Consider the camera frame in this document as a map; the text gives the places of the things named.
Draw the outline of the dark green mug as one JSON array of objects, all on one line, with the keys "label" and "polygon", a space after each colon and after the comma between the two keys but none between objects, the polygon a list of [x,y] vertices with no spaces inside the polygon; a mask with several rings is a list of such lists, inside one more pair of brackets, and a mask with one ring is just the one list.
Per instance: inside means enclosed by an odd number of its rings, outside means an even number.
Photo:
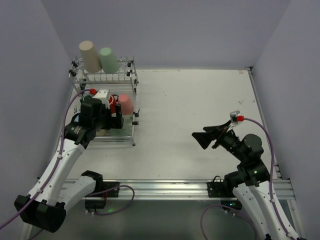
[{"label": "dark green mug", "polygon": [[84,94],[84,95],[81,97],[80,102],[82,103],[82,102],[85,102],[85,101],[87,101],[87,100],[89,100],[89,99],[92,99],[92,98],[93,98],[93,95],[92,95],[92,94]]}]

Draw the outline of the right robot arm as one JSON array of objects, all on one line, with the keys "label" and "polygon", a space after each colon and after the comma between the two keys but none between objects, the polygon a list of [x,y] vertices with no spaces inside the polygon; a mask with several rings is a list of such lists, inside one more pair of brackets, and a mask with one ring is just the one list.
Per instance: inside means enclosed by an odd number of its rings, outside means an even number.
[{"label": "right robot arm", "polygon": [[223,147],[239,160],[237,170],[226,174],[220,186],[212,182],[213,190],[232,194],[248,214],[246,221],[253,227],[257,240],[300,240],[288,220],[273,186],[272,169],[261,159],[264,153],[262,140],[255,134],[240,139],[232,129],[245,120],[242,115],[223,125],[206,126],[192,137],[203,149]]}]

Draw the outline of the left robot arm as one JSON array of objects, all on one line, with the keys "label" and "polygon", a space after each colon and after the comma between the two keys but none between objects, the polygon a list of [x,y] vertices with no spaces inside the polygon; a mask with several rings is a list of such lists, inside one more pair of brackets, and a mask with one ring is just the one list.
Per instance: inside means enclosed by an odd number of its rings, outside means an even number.
[{"label": "left robot arm", "polygon": [[67,212],[83,197],[102,194],[103,176],[85,171],[67,189],[62,189],[78,158],[101,129],[118,127],[123,123],[120,114],[113,116],[108,97],[92,97],[81,103],[78,120],[64,127],[59,149],[36,185],[27,195],[18,195],[14,206],[23,222],[50,233],[63,224]]}]

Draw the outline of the sage green mug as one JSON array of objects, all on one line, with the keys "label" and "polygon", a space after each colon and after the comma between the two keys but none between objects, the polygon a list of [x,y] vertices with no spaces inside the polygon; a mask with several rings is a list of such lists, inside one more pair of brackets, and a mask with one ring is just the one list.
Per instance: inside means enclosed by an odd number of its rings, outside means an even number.
[{"label": "sage green mug", "polygon": [[132,132],[132,120],[131,115],[123,116],[123,126],[121,129],[110,129],[108,134],[112,137],[125,137],[131,135]]}]

